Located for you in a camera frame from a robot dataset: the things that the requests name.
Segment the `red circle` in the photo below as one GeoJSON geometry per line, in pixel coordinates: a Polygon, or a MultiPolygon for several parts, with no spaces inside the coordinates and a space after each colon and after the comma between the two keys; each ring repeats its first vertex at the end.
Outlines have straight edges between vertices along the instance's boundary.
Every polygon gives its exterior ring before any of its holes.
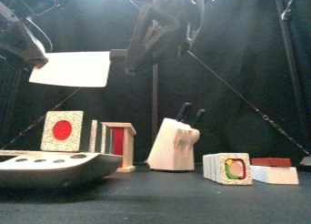
{"type": "Polygon", "coordinates": [[[67,120],[61,120],[54,126],[54,137],[58,140],[66,140],[73,134],[73,124],[67,120]]]}

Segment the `white knife block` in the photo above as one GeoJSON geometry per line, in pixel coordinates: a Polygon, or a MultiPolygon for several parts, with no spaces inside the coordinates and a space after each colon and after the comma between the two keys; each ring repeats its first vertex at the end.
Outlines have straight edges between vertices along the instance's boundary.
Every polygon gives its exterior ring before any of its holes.
{"type": "Polygon", "coordinates": [[[199,140],[199,131],[165,118],[155,144],[146,162],[150,169],[186,171],[195,169],[194,144],[199,140]]]}

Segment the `knife handle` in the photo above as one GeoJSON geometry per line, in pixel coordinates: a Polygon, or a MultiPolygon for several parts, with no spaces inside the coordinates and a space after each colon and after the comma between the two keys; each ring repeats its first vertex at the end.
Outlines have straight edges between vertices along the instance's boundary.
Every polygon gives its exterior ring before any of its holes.
{"type": "Polygon", "coordinates": [[[201,119],[203,118],[205,116],[205,113],[206,113],[206,110],[205,109],[199,109],[198,112],[197,112],[197,120],[195,120],[195,123],[193,124],[193,127],[197,126],[198,122],[201,121],[201,119]]]}
{"type": "Polygon", "coordinates": [[[185,102],[181,107],[179,114],[177,116],[178,122],[185,122],[187,120],[187,118],[190,117],[191,109],[193,109],[193,104],[185,102]]]}

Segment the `black table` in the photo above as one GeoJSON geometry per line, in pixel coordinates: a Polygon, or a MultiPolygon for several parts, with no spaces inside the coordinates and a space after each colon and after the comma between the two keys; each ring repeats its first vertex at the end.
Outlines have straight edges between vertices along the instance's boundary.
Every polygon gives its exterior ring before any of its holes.
{"type": "Polygon", "coordinates": [[[226,186],[202,168],[171,173],[138,167],[67,190],[2,189],[7,223],[311,223],[311,174],[301,185],[226,186]]]}

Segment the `white box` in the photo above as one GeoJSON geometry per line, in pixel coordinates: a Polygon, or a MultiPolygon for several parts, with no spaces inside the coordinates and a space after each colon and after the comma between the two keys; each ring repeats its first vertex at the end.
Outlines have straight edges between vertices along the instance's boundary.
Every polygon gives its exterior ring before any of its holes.
{"type": "Polygon", "coordinates": [[[250,166],[253,178],[269,184],[300,184],[296,167],[250,166]]]}

